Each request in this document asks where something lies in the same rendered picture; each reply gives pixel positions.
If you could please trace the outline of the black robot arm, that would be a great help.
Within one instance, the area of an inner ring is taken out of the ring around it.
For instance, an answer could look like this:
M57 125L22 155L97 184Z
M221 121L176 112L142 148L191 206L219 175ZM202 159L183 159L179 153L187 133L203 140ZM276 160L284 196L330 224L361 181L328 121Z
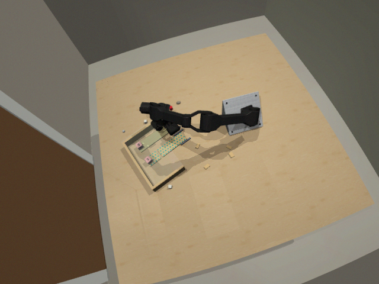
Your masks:
M244 123L250 127L258 125L260 108L253 107L252 105L241 108L240 114L216 114L212 111L198 110L192 114L181 114L178 112L170 111L170 105L164 103L142 102L139 111L142 114L150 114L152 127L157 131L166 125L165 121L169 121L184 128L191 128L198 133L210 133L210 131L217 130L222 125ZM191 117L201 114L200 128L195 128L191 125Z

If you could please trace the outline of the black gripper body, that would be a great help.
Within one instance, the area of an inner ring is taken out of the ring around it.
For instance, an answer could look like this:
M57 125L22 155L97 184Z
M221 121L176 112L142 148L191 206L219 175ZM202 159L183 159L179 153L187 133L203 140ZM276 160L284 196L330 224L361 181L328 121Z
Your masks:
M172 123L172 122L169 122L169 121L165 121L164 122L166 123L166 126L167 126L167 132L170 134L170 135L174 135L176 132L178 132L180 130L180 127L178 124L175 124L175 123Z

